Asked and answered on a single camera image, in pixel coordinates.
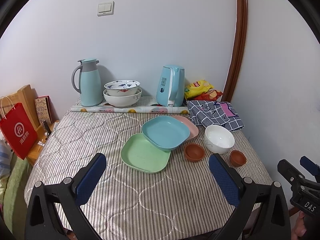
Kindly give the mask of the person's right hand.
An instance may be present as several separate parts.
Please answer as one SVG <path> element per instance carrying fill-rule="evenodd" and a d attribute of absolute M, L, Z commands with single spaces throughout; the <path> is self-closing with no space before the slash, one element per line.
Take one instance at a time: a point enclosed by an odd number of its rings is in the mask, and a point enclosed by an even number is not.
<path fill-rule="evenodd" d="M 295 226 L 291 230 L 291 239 L 319 239 L 317 222 L 318 219 L 299 211 Z"/>

